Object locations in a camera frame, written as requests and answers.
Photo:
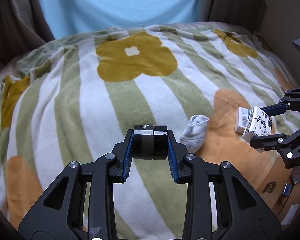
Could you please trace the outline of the floral tissue pack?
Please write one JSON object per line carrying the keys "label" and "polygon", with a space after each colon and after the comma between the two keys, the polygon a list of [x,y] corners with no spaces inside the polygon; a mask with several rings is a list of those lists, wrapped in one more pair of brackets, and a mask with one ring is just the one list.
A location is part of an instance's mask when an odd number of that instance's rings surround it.
{"label": "floral tissue pack", "polygon": [[259,107],[254,106],[249,112],[242,138],[250,143],[253,137],[271,135],[272,123],[271,117]]}

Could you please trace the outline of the small black cube box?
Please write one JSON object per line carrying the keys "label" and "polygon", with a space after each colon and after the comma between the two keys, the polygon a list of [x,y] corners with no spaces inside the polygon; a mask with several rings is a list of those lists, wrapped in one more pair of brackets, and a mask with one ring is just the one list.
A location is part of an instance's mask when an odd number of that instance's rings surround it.
{"label": "small black cube box", "polygon": [[134,126],[132,154],[135,159],[165,160],[168,154],[167,127],[157,125]]}

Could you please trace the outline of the white blue carton box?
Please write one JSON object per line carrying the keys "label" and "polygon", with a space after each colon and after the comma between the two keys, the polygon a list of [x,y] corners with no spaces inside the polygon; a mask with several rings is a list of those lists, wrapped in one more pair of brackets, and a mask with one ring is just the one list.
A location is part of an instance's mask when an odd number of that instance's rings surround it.
{"label": "white blue carton box", "polygon": [[235,126],[234,132],[238,134],[243,134],[248,118],[249,118],[250,110],[244,107],[238,107],[236,116],[235,116]]}

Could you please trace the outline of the red blue plastic case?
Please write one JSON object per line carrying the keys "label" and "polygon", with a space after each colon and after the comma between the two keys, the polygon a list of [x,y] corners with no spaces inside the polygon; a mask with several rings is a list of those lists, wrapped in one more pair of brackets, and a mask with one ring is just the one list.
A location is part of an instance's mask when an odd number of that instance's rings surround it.
{"label": "red blue plastic case", "polygon": [[284,187],[283,187],[283,190],[282,190],[282,193],[281,193],[281,197],[282,198],[286,198],[286,197],[289,197],[290,194],[291,194],[291,191],[292,191],[292,184],[289,183],[289,182],[286,182]]}

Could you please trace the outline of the open cardboard box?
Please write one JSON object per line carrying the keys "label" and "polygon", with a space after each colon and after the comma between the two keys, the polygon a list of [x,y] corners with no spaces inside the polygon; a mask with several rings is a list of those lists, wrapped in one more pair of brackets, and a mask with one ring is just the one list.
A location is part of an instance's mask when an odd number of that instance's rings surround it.
{"label": "open cardboard box", "polygon": [[257,192],[286,228],[300,213],[300,166],[286,169],[277,157]]}

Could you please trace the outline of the folded white patterned sock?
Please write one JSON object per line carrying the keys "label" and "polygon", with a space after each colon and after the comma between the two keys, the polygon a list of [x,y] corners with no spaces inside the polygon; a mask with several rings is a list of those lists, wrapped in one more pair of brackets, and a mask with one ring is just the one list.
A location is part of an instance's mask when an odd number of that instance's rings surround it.
{"label": "folded white patterned sock", "polygon": [[193,115],[181,135],[179,142],[184,144],[190,153],[196,153],[204,144],[209,118],[205,115]]}

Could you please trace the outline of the floral striped blanket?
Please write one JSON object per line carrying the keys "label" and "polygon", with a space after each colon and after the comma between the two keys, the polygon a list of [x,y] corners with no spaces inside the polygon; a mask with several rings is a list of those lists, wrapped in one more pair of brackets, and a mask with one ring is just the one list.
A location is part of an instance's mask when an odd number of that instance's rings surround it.
{"label": "floral striped blanket", "polygon": [[[180,143],[189,119],[207,116],[193,154],[230,162],[257,191],[281,155],[234,132],[237,109],[277,104],[297,88],[259,34],[218,22],[54,40],[21,58],[0,85],[0,239],[25,239],[19,224],[63,169],[112,152],[136,125],[166,126]],[[300,129],[300,112],[269,117],[271,135]],[[116,239],[183,239],[187,184],[174,182],[168,156],[135,159],[132,143],[130,153],[129,176],[113,184]]]}

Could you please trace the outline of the light blue curtain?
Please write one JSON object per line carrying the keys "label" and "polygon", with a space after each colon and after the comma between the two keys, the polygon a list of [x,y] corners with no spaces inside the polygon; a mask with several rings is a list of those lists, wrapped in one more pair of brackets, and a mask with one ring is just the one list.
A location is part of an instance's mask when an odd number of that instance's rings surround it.
{"label": "light blue curtain", "polygon": [[192,23],[199,0],[39,0],[55,38],[110,27]]}

